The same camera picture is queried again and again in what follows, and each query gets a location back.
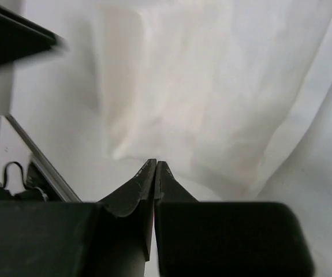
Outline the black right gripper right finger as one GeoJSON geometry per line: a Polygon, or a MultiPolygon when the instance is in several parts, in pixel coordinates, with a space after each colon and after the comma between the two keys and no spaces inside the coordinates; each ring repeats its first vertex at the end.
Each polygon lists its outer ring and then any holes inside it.
{"type": "Polygon", "coordinates": [[[161,276],[314,276],[300,223],[285,204],[201,202],[166,162],[155,175],[161,276]]]}

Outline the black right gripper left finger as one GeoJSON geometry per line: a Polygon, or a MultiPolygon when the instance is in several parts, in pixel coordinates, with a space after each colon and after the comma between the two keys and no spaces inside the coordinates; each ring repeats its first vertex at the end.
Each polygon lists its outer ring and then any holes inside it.
{"type": "Polygon", "coordinates": [[[97,202],[39,183],[0,186],[0,276],[142,276],[150,258],[156,160],[97,202]]]}

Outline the white pleated skirt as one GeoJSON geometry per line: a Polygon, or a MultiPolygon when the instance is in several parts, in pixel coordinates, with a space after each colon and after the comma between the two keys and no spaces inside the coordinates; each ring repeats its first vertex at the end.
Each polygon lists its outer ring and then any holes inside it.
{"type": "Polygon", "coordinates": [[[12,115],[84,199],[149,158],[197,193],[259,194],[332,85],[332,1],[26,1],[59,36],[12,115]]]}

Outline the aluminium table rail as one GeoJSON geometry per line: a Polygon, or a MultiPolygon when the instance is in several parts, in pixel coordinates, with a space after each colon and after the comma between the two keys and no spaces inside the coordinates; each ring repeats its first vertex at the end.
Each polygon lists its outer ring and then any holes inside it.
{"type": "Polygon", "coordinates": [[[50,161],[45,157],[43,152],[38,148],[34,141],[29,137],[26,131],[21,127],[17,120],[10,114],[5,116],[13,129],[20,136],[22,141],[32,152],[31,162],[46,178],[52,189],[59,195],[60,199],[65,202],[81,202],[80,198],[75,194],[64,178],[54,168],[50,161]]]}

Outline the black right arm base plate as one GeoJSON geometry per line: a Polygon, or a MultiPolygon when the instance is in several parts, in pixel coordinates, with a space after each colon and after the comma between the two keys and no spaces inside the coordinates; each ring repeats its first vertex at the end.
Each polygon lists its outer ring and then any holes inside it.
{"type": "Polygon", "coordinates": [[[34,162],[30,162],[27,169],[26,185],[29,188],[29,198],[39,201],[60,201],[64,198],[56,188],[51,176],[41,170],[34,162]]]}

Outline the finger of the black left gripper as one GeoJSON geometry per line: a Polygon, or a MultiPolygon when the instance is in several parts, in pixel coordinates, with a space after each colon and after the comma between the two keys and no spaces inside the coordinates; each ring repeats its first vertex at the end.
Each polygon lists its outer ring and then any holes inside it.
{"type": "Polygon", "coordinates": [[[62,46],[57,34],[0,5],[0,66],[62,46]]]}

